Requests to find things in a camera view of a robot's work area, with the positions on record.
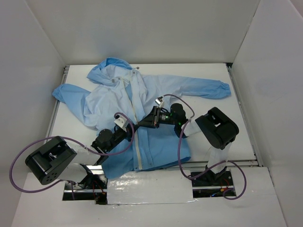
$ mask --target garment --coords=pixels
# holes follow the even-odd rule
[[[124,60],[107,58],[94,67],[87,76],[100,84],[89,92],[71,84],[62,84],[53,96],[66,103],[70,111],[86,126],[98,132],[114,129],[113,115],[123,112],[134,123],[150,113],[155,99],[163,94],[200,96],[221,99],[231,95],[228,84],[218,80],[197,79],[173,75],[141,75]],[[165,108],[170,109],[171,97],[164,97]],[[102,168],[107,178],[115,178],[129,171],[154,170],[178,163],[179,138],[173,125],[160,125],[158,129],[140,127],[132,146],[124,153],[110,156]],[[122,141],[111,153],[127,146]],[[186,140],[182,142],[181,160],[191,158]]]

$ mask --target zipper placket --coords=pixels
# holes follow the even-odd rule
[[[124,88],[124,91],[126,93],[126,96],[128,98],[128,101],[130,103],[130,105],[132,106],[132,109],[133,109],[133,113],[134,113],[134,117],[136,119],[136,121],[138,122],[138,118],[137,118],[137,115],[136,115],[136,111],[134,109],[134,105],[133,105],[133,96],[134,96],[134,93],[133,93],[133,87],[132,87],[132,84],[131,84],[131,73],[132,71],[130,71],[129,73],[129,83],[131,85],[131,91],[132,91],[132,100],[129,99],[128,95],[127,95],[127,92],[126,92],[126,89],[125,89],[125,86],[124,86],[124,82],[123,82],[123,79],[122,79],[122,83],[123,83],[123,88]],[[140,151],[139,151],[139,137],[138,137],[138,131],[135,132],[134,134],[134,142],[135,142],[135,147],[136,147],[136,154],[137,154],[137,158],[138,158],[138,165],[139,165],[139,170],[142,170],[142,161],[141,161],[141,154],[140,154]]]

